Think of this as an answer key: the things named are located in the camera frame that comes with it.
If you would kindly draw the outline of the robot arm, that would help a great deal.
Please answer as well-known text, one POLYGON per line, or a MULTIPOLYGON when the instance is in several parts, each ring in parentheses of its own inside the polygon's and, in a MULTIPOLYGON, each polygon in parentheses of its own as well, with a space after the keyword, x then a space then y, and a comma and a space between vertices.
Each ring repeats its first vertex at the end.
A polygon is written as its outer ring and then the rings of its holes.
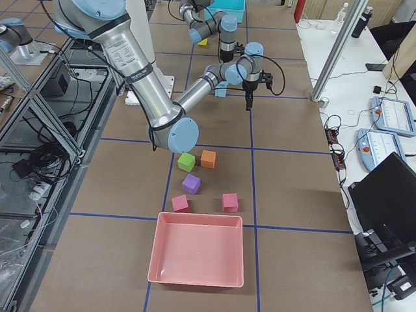
POLYGON ((237 17, 223 10, 212 11, 208 6, 214 1, 180 1, 179 17, 188 25, 188 35, 198 44, 215 34, 218 35, 218 58, 231 62, 238 53, 244 54, 244 45, 237 41, 237 17))
POLYGON ((86 39, 101 45, 108 64, 139 100, 155 148, 188 152, 196 145, 200 133, 188 112, 223 81, 242 85, 251 92, 260 78, 263 46, 250 42, 237 61, 208 66, 190 88, 171 100, 131 31, 126 4, 126 1, 54 1, 55 28, 73 40, 86 39))

